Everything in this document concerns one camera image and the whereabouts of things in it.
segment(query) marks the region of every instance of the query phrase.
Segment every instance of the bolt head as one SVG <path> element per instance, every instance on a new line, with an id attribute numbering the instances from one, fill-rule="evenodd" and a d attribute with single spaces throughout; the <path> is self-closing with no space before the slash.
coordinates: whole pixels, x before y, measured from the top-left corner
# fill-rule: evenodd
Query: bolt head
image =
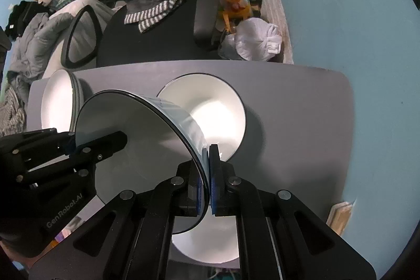
<path id="1" fill-rule="evenodd" d="M 81 169 L 79 170 L 78 174 L 80 177 L 86 177 L 89 174 L 89 171 L 86 169 Z"/>
<path id="2" fill-rule="evenodd" d="M 242 179 L 240 179 L 239 177 L 236 177 L 236 176 L 229 177 L 228 182 L 231 185 L 239 185 L 242 182 Z"/>
<path id="3" fill-rule="evenodd" d="M 181 185 L 183 183 L 183 178 L 179 176 L 175 176 L 171 178 L 172 185 Z"/>
<path id="4" fill-rule="evenodd" d="M 131 190 L 124 190 L 120 192 L 120 198 L 123 200 L 127 200 L 133 197 L 133 191 Z"/>
<path id="5" fill-rule="evenodd" d="M 281 199 L 288 200 L 288 199 L 291 198 L 291 194 L 287 190 L 280 190 L 279 191 L 279 197 Z"/>

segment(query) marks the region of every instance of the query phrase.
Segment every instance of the table top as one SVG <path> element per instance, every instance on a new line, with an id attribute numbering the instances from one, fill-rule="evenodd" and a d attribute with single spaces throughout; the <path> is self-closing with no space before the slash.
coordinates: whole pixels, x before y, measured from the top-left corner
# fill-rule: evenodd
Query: table top
<path id="1" fill-rule="evenodd" d="M 85 98 L 104 89 L 157 96 L 173 79 L 206 73 L 226 81 L 246 112 L 244 139 L 229 160 L 236 175 L 269 192 L 288 189 L 325 220 L 341 201 L 353 134 L 353 95 L 339 72 L 250 61 L 161 61 L 75 72 Z M 41 128 L 47 79 L 30 90 L 27 130 Z"/>

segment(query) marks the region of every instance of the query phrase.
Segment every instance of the chair armrest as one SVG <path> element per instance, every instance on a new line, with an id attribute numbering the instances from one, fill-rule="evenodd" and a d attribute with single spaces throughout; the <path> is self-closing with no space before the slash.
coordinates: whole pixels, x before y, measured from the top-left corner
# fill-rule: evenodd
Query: chair armrest
<path id="1" fill-rule="evenodd" d="M 213 30 L 216 25 L 220 0 L 197 0 L 194 20 L 194 40 L 205 49 L 212 48 Z"/>
<path id="2" fill-rule="evenodd" d="M 73 38 L 74 31 L 76 30 L 76 27 L 85 12 L 87 12 L 90 18 L 92 19 L 93 28 L 95 30 L 95 35 L 96 35 L 96 44 L 93 51 L 88 53 L 85 57 L 81 58 L 78 61 L 71 61 L 69 58 L 71 40 Z M 70 27 L 68 28 L 66 37 L 64 39 L 64 44 L 62 45 L 62 51 L 61 51 L 62 66 L 67 69 L 76 69 L 76 68 L 84 66 L 86 63 L 93 60 L 97 55 L 99 43 L 101 42 L 101 39 L 102 39 L 102 29 L 101 29 L 98 17 L 96 16 L 96 13 L 93 10 L 93 8 L 90 5 L 86 5 L 77 13 L 76 17 L 74 17 L 73 21 L 70 24 Z"/>
<path id="3" fill-rule="evenodd" d="M 12 49 L 12 42 L 3 31 L 3 28 L 0 27 L 0 51 L 1 50 L 9 51 L 10 49 Z"/>

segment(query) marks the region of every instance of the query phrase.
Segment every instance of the pile of clothes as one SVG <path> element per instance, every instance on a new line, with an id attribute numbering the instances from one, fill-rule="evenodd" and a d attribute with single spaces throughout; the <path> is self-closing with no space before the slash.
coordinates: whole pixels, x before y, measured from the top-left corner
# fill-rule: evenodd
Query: pile of clothes
<path id="1" fill-rule="evenodd" d="M 15 5 L 4 29 L 6 36 L 12 40 L 21 37 L 32 18 L 41 12 L 53 13 L 49 8 L 37 2 L 21 1 L 18 5 Z"/>
<path id="2" fill-rule="evenodd" d="M 24 131 L 30 86 L 43 76 L 53 45 L 72 21 L 73 16 L 69 13 L 51 20 L 48 13 L 39 13 L 30 21 L 22 37 L 16 38 L 5 80 L 5 99 L 0 103 L 0 137 Z"/>

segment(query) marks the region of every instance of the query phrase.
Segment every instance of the black metal bracket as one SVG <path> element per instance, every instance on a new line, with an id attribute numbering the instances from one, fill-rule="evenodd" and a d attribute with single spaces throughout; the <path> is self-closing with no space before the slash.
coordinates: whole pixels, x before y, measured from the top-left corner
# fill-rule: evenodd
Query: black metal bracket
<path id="1" fill-rule="evenodd" d="M 196 169 L 186 162 L 152 191 L 122 191 L 40 259 L 29 278 L 164 279 L 175 216 L 197 215 L 197 191 L 188 193 Z"/>
<path id="2" fill-rule="evenodd" d="M 7 136 L 0 140 L 0 238 L 26 257 L 40 254 L 96 195 L 95 170 L 127 143 L 115 132 L 77 150 L 74 135 L 56 129 Z M 33 170 L 59 156 L 69 158 Z"/>
<path id="3" fill-rule="evenodd" d="M 216 216 L 236 215 L 243 280 L 375 280 L 373 267 L 287 190 L 258 190 L 211 157 L 212 210 Z"/>

